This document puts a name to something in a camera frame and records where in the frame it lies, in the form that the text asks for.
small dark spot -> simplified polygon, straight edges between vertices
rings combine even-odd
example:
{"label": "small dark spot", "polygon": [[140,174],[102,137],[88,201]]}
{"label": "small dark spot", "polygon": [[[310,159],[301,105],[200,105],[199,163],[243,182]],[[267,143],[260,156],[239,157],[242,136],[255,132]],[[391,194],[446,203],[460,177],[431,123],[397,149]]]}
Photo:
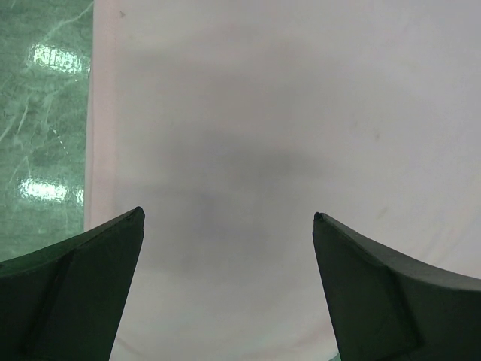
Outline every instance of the small dark spot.
{"label": "small dark spot", "polygon": [[388,207],[388,206],[383,207],[383,208],[379,211],[379,213],[377,214],[376,219],[377,219],[377,220],[380,220],[381,218],[383,218],[384,215],[387,213],[388,210],[389,210],[389,207]]}

white surface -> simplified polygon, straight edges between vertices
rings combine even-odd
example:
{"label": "white surface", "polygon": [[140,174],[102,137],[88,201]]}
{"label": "white surface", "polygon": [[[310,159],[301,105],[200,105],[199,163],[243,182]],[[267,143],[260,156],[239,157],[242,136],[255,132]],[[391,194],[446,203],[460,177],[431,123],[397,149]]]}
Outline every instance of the white surface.
{"label": "white surface", "polygon": [[315,211],[480,278],[480,13],[96,2],[86,227],[147,213],[112,360],[334,356]]}

white fabric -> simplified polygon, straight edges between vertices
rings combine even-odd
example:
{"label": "white fabric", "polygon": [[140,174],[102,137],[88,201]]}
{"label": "white fabric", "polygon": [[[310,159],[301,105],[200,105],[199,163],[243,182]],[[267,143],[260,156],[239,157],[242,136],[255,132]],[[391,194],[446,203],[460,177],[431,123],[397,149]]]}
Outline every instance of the white fabric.
{"label": "white fabric", "polygon": [[323,211],[481,278],[481,2],[98,0],[86,228],[140,205],[112,360],[323,360]]}

marble surface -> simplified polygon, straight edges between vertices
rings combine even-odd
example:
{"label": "marble surface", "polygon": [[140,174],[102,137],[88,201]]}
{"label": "marble surface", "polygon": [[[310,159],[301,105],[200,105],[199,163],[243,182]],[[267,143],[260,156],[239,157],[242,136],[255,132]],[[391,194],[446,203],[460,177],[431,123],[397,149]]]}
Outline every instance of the marble surface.
{"label": "marble surface", "polygon": [[91,0],[0,2],[0,261],[83,231]]}

green marble floor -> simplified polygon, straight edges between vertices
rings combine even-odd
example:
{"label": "green marble floor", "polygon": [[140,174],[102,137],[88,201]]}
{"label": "green marble floor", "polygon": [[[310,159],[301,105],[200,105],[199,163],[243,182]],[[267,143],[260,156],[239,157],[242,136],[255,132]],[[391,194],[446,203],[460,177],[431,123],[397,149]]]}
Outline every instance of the green marble floor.
{"label": "green marble floor", "polygon": [[83,231],[92,0],[0,0],[0,261]]}

